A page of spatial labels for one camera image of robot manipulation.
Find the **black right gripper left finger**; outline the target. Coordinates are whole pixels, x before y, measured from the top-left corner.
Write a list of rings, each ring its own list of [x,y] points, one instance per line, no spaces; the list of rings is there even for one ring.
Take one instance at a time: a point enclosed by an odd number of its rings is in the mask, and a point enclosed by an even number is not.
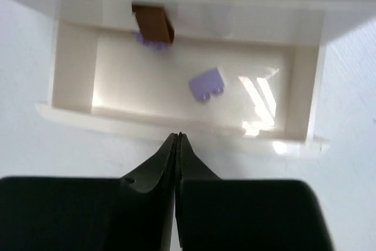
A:
[[[169,250],[177,141],[120,178],[2,178],[1,249]]]

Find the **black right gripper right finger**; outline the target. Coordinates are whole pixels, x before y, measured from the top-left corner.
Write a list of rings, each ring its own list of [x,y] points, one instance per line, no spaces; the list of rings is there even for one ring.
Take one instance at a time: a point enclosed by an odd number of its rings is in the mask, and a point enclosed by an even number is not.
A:
[[[333,250],[320,204],[303,181],[224,180],[183,133],[176,149],[176,221],[183,250]]]

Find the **purple lego with studs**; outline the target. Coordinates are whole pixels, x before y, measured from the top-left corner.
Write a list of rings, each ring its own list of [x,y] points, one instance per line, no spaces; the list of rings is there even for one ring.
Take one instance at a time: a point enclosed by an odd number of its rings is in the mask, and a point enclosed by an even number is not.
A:
[[[222,95],[224,87],[224,80],[218,68],[209,69],[189,80],[190,91],[199,102],[207,102],[212,95]]]

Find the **purple lego brick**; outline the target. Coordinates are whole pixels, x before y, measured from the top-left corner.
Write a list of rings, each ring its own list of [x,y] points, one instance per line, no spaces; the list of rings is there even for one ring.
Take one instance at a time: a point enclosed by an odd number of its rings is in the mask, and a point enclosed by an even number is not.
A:
[[[153,42],[153,41],[146,40],[140,32],[136,33],[136,40],[141,45],[146,46],[148,48],[155,49],[155,50],[165,50],[165,49],[170,48],[170,45],[167,43]]]

